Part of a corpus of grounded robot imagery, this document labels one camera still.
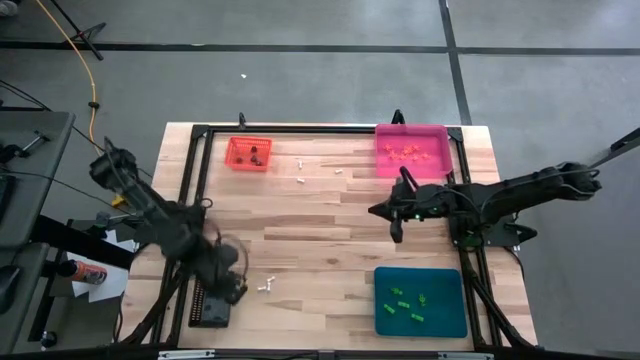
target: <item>black tripod leg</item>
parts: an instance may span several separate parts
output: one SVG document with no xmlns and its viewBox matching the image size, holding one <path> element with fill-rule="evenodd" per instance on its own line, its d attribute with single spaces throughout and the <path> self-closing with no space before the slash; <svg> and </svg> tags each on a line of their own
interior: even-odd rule
<svg viewBox="0 0 640 360">
<path fill-rule="evenodd" d="M 82 34 L 84 34 L 88 40 L 91 40 L 91 38 L 93 38 L 94 36 L 97 36 L 98 33 L 102 31 L 102 29 L 104 29 L 105 26 L 107 26 L 107 23 L 100 23 L 98 25 L 94 25 L 88 28 L 87 30 L 83 31 Z M 80 33 L 70 37 L 71 41 L 78 40 L 79 38 L 80 38 Z"/>
<path fill-rule="evenodd" d="M 71 25 L 71 27 L 73 27 L 73 30 L 75 30 L 76 35 L 75 35 L 73 38 L 71 38 L 71 39 L 73 40 L 73 39 L 80 38 L 80 39 L 82 40 L 82 42 L 84 42 L 84 43 L 85 43 L 85 45 L 87 45 L 87 47 L 89 47 L 89 50 L 91 50 L 91 52 L 93 53 L 93 55 L 95 55 L 95 56 L 98 58 L 98 60 L 100 60 L 100 61 L 104 60 L 104 57 L 102 56 L 102 54 L 100 54 L 100 52 L 98 51 L 98 49 L 96 49 L 96 47 L 95 47 L 95 46 L 93 46 L 93 43 L 91 42 L 91 40 L 89 40 L 89 38 L 87 38 L 87 37 L 85 36 L 85 32 L 83 32 L 82 30 L 80 30 L 80 28 L 78 28 L 78 26 L 76 25 L 76 23 L 74 23 L 74 22 L 73 22 L 73 20 L 71 19 L 71 17 L 69 17 L 69 15 L 67 15 L 67 13 L 66 13 L 66 12 L 64 11 L 64 9 L 63 9 L 59 4 L 58 4 L 58 2 L 57 2 L 56 0 L 49 0 L 49 1 L 51 1 L 51 3 L 53 4 L 53 6 L 55 6 L 55 7 L 56 7 L 56 9 L 58 9 L 58 11 L 60 11 L 60 13 L 62 14 L 62 16 L 67 20 L 67 22 L 69 22 L 69 24 Z"/>
</svg>

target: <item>orange can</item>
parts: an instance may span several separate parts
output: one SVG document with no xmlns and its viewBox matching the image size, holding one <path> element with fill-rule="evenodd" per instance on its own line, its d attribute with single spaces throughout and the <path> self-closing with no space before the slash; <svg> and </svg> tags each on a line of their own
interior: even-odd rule
<svg viewBox="0 0 640 360">
<path fill-rule="evenodd" d="M 100 285 L 107 279 L 107 269 L 77 260 L 69 260 L 58 265 L 58 275 L 70 277 L 71 281 Z"/>
</svg>

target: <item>red basket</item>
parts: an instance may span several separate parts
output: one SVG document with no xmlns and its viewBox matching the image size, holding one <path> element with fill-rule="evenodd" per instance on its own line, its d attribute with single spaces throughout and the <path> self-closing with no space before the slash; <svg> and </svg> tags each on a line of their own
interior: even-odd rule
<svg viewBox="0 0 640 360">
<path fill-rule="evenodd" d="M 271 139 L 232 136 L 224 163 L 233 170 L 267 171 L 270 157 Z"/>
<path fill-rule="evenodd" d="M 399 176 L 400 166 L 416 178 L 428 179 L 445 177 L 453 169 L 447 128 L 442 125 L 377 125 L 375 139 L 380 177 Z"/>
</svg>

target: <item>pink tray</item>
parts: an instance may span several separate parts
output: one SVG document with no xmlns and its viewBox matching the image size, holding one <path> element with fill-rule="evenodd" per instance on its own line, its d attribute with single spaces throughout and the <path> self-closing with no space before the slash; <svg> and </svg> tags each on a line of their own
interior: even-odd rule
<svg viewBox="0 0 640 360">
<path fill-rule="evenodd" d="M 449 136 L 442 125 L 378 125 L 375 147 L 379 177 L 398 177 L 403 165 L 416 178 L 441 178 L 452 169 Z"/>
</svg>

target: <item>black floor stripe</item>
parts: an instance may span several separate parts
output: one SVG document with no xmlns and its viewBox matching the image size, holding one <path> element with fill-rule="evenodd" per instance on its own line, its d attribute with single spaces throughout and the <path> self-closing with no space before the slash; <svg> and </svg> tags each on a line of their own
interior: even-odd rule
<svg viewBox="0 0 640 360">
<path fill-rule="evenodd" d="M 444 38 L 449 49 L 456 48 L 456 38 L 453 36 L 453 25 L 451 24 L 451 15 L 449 14 L 449 6 L 447 0 L 438 0 L 440 4 L 440 16 L 442 17 L 442 26 L 444 27 Z M 471 113 L 469 112 L 469 104 L 467 103 L 467 93 L 464 90 L 464 81 L 462 80 L 462 69 L 460 69 L 460 59 L 456 51 L 449 52 L 449 64 L 451 65 L 451 77 L 453 79 L 453 91 L 456 94 L 456 102 L 458 104 L 458 112 L 460 113 L 460 122 L 462 125 L 471 125 Z"/>
<path fill-rule="evenodd" d="M 395 53 L 462 55 L 530 55 L 530 56 L 640 56 L 640 48 L 514 48 L 468 46 L 405 46 L 405 45 L 224 45 L 224 44 L 162 44 L 96 42 L 102 51 L 166 51 L 166 52 L 335 52 L 335 53 Z M 89 50 L 82 43 L 80 50 Z M 67 43 L 47 41 L 0 40 L 0 49 L 70 50 Z"/>
<path fill-rule="evenodd" d="M 639 56 L 636 48 L 508 48 L 458 47 L 453 51 L 464 55 L 525 55 L 525 56 Z"/>
<path fill-rule="evenodd" d="M 89 50 L 77 43 L 80 50 Z M 392 54 L 446 54 L 445 46 L 385 46 L 385 45 L 216 45 L 216 44 L 136 44 L 94 43 L 101 51 L 166 51 L 166 52 L 299 52 L 299 53 L 392 53 Z M 68 50 L 67 43 L 0 41 L 0 48 Z"/>
</svg>

